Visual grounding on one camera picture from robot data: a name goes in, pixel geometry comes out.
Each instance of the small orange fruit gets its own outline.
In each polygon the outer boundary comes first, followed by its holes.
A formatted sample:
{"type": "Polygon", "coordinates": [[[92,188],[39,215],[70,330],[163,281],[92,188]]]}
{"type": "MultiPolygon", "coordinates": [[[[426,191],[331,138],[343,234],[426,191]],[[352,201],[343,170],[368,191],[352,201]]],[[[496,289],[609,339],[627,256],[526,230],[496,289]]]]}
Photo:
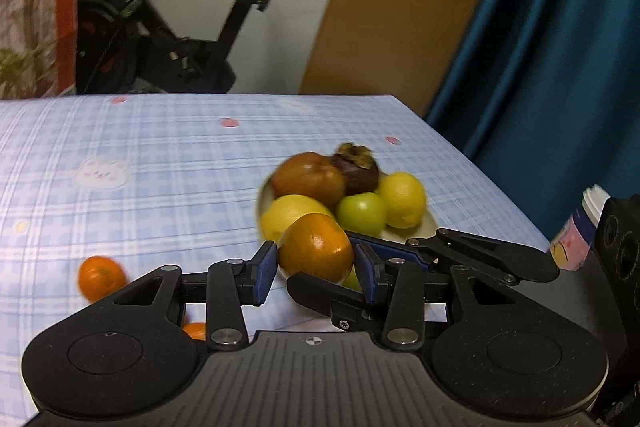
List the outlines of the small orange fruit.
{"type": "Polygon", "coordinates": [[[95,302],[127,284],[122,267],[113,259],[94,255],[78,269],[78,287],[89,302],[95,302]]]}
{"type": "Polygon", "coordinates": [[[306,214],[282,234],[278,264],[287,277],[301,271],[341,283],[351,272],[353,249],[333,217],[306,214]]]}
{"type": "Polygon", "coordinates": [[[195,341],[203,341],[207,332],[207,325],[204,322],[192,322],[182,327],[185,333],[195,341]]]}

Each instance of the plate of fruit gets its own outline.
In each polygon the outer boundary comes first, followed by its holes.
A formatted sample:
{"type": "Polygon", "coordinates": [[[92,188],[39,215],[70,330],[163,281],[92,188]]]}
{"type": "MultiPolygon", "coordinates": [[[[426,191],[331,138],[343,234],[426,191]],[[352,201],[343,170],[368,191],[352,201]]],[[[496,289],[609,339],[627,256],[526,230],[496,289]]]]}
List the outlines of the plate of fruit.
{"type": "Polygon", "coordinates": [[[332,156],[303,152],[285,160],[260,187],[255,212],[262,238],[278,244],[285,277],[305,271],[352,287],[345,230],[404,243],[438,227],[414,175],[380,171],[371,151],[353,143],[332,156]]]}

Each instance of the blue plaid tablecloth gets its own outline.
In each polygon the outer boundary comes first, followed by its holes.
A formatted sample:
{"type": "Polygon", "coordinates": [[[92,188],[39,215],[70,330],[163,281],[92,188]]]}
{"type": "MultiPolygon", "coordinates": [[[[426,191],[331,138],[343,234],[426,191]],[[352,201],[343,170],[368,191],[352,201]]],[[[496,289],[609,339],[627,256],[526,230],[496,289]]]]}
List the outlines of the blue plaid tablecloth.
{"type": "MultiPolygon", "coordinates": [[[[260,245],[258,188],[288,156],[368,146],[385,172],[417,176],[437,222],[546,249],[482,172],[391,96],[91,96],[0,103],[0,425],[36,410],[20,357],[40,331],[86,305],[88,256],[129,279],[162,264],[204,271],[260,245]]],[[[276,279],[248,330],[325,328],[276,279]]],[[[190,309],[192,319],[204,311],[190,309]]]]}

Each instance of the teal curtain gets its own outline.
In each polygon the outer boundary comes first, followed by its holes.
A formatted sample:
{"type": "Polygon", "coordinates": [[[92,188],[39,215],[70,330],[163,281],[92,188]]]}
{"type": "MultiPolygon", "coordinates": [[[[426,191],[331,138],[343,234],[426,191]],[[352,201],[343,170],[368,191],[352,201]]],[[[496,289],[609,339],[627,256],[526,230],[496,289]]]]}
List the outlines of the teal curtain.
{"type": "Polygon", "coordinates": [[[640,192],[640,0],[481,0],[426,121],[549,238],[640,192]]]}

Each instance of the metal screw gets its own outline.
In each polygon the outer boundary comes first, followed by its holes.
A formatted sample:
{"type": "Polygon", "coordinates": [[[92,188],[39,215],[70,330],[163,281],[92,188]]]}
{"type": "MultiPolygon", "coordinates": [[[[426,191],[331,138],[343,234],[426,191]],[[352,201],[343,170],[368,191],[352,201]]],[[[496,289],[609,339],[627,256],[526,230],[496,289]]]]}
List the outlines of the metal screw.
{"type": "Polygon", "coordinates": [[[234,328],[220,328],[211,333],[211,340],[223,346],[233,346],[242,340],[242,333],[234,328]]]}
{"type": "Polygon", "coordinates": [[[394,344],[413,344],[418,340],[418,333],[409,328],[396,328],[389,331],[386,337],[394,344]]]}

